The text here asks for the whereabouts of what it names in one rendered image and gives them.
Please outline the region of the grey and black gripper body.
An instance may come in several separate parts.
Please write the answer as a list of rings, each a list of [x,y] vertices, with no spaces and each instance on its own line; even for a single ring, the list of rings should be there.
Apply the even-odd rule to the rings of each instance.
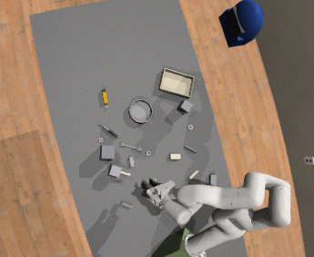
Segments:
[[[156,195],[155,187],[147,190],[147,195],[150,197],[150,199],[147,198],[147,200],[149,200],[152,204],[154,204],[157,207],[160,206],[160,202],[162,201],[161,200],[161,194],[158,196]]]

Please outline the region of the beige open box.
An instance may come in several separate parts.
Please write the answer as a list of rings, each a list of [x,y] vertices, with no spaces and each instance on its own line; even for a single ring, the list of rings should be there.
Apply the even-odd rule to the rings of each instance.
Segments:
[[[159,90],[179,95],[181,97],[191,98],[193,83],[194,77],[164,68]]]

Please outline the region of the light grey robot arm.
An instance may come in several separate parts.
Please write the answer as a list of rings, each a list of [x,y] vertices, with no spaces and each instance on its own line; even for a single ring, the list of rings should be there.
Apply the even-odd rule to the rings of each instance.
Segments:
[[[155,187],[155,193],[161,194],[158,208],[178,224],[187,223],[203,203],[216,207],[212,212],[216,225],[184,239],[185,249],[192,257],[205,257],[205,250],[237,239],[245,231],[284,228],[290,224],[291,187],[288,182],[268,174],[249,172],[242,187],[185,185],[177,190],[177,198],[173,196],[174,188],[175,182],[171,180]],[[262,205],[265,190],[269,190],[268,207],[255,210]]]

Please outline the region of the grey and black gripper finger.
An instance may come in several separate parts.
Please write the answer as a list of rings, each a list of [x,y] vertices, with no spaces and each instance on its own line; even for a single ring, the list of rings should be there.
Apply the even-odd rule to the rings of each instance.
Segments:
[[[157,182],[154,182],[152,179],[149,179],[149,184],[153,187],[159,185],[159,184],[164,184],[164,183],[157,183]]]
[[[141,181],[141,187],[144,189],[144,191],[141,193],[142,197],[150,198],[146,191],[149,190],[149,187],[147,187],[146,183],[144,181]]]

